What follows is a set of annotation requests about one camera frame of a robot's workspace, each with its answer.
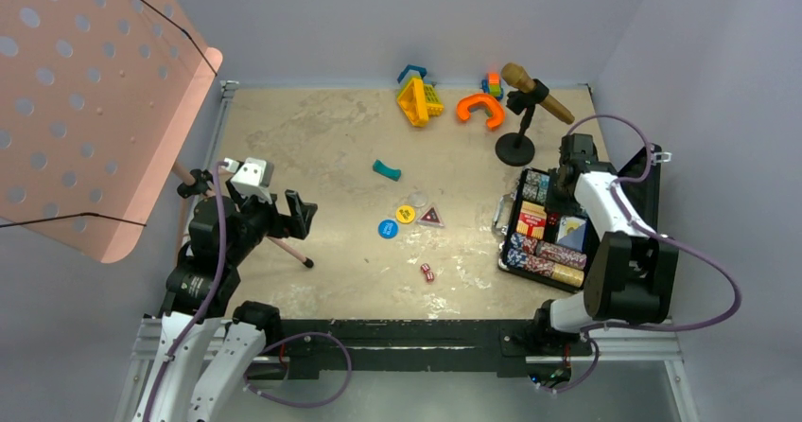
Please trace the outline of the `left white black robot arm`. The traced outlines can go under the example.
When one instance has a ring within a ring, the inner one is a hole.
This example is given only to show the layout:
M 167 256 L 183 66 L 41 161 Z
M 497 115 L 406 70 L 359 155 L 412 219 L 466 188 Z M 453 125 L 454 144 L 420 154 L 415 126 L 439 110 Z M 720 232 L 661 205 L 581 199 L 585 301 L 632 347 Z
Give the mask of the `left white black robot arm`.
M 316 204 L 303 202 L 293 190 L 285 193 L 288 213 L 280 213 L 269 191 L 272 172 L 272 164 L 263 160 L 227 159 L 211 171 L 192 171 L 195 182 L 180 185 L 182 197 L 202 199 L 166 281 L 156 358 L 132 420 L 212 420 L 248 360 L 281 345 L 278 309 L 247 302 L 225 327 L 221 352 L 211 363 L 204 362 L 240 283 L 239 265 L 266 238 L 305 239 L 317 213 Z

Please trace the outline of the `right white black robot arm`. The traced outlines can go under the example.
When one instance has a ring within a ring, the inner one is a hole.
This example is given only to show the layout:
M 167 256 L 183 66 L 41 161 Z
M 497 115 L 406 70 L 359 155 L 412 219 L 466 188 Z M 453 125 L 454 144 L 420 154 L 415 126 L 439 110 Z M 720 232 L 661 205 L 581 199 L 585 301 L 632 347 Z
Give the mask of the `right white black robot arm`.
M 548 300 L 534 315 L 533 345 L 552 353 L 596 324 L 662 323 L 669 311 L 678 250 L 654 238 L 661 148 L 643 147 L 621 171 L 600 160 L 593 138 L 563 138 L 559 166 L 549 172 L 549 214 L 585 221 L 584 287 Z

